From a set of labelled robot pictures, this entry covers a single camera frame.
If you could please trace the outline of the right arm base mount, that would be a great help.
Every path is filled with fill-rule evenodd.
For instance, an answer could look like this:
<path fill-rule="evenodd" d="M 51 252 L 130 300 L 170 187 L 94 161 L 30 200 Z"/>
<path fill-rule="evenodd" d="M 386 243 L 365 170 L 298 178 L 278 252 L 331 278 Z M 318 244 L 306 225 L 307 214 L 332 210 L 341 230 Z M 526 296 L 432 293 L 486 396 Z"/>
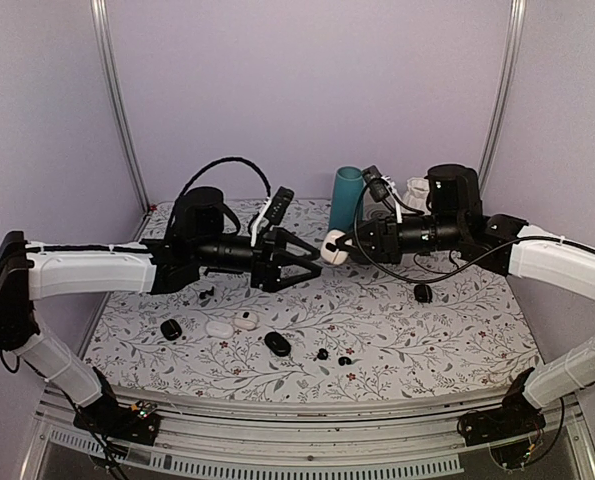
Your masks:
<path fill-rule="evenodd" d="M 505 440 L 545 427 L 541 409 L 533 407 L 523 395 L 525 383 L 534 370 L 531 367 L 517 376 L 499 407 L 473 410 L 459 417 L 457 433 L 467 446 Z"/>

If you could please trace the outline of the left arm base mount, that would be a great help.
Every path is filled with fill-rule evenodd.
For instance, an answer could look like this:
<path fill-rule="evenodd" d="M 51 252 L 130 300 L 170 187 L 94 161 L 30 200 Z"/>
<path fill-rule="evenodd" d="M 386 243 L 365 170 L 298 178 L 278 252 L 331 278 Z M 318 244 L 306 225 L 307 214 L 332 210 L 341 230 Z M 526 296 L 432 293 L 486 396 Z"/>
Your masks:
<path fill-rule="evenodd" d="M 101 436 L 153 446 L 161 420 L 157 413 L 143 417 L 137 410 L 121 406 L 114 399 L 101 398 L 89 406 L 79 407 L 73 425 Z"/>

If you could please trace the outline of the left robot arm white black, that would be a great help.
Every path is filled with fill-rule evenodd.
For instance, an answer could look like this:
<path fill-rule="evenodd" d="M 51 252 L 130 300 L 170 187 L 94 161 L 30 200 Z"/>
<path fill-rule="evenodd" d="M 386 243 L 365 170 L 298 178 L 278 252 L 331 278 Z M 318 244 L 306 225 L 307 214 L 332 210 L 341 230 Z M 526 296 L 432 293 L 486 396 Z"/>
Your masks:
<path fill-rule="evenodd" d="M 280 223 L 293 193 L 280 188 L 267 200 L 251 233 L 216 187 L 197 187 L 175 202 L 161 239 L 120 245 L 49 245 L 9 232 L 0 246 L 0 351 L 12 352 L 85 410 L 105 434 L 125 426 L 125 412 L 100 375 L 78 359 L 34 313 L 48 297 L 100 292 L 176 293 L 200 278 L 200 271 L 250 276 L 267 293 L 318 277 L 319 252 Z"/>

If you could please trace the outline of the black earbud charging case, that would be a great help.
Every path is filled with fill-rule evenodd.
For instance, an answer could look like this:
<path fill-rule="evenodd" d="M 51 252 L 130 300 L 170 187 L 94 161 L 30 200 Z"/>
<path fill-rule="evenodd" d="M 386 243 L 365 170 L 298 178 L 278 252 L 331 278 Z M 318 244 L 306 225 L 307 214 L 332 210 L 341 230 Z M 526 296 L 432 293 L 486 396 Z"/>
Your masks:
<path fill-rule="evenodd" d="M 431 303 L 433 300 L 432 289 L 425 283 L 416 284 L 413 288 L 413 294 L 415 300 L 422 304 Z"/>

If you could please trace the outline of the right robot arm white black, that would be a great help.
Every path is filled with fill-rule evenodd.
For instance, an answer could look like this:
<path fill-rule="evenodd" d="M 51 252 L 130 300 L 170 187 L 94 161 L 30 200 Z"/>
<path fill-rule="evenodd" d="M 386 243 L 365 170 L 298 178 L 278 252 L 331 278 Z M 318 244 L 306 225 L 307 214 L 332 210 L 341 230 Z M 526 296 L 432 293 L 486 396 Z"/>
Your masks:
<path fill-rule="evenodd" d="M 352 221 L 330 231 L 321 247 L 334 265 L 353 256 L 384 270 L 406 254 L 457 251 L 467 266 L 547 283 L 595 301 L 595 248 L 551 234 L 529 222 L 483 212 L 477 172 L 458 164 L 430 168 L 426 208 L 395 201 L 388 217 Z M 514 436 L 533 411 L 595 384 L 595 335 L 557 359 L 513 381 L 494 415 L 494 427 Z"/>

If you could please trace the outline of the cream earbud case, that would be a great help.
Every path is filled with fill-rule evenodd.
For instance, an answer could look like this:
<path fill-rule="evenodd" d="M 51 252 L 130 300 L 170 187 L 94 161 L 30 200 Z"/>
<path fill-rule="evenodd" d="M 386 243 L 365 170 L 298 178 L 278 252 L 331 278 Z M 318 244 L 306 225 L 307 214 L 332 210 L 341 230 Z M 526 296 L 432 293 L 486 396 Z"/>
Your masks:
<path fill-rule="evenodd" d="M 321 259 L 334 266 L 342 265 L 348 258 L 348 252 L 342 250 L 338 245 L 337 241 L 344 237 L 345 233 L 341 230 L 330 230 L 321 245 L 320 257 Z"/>

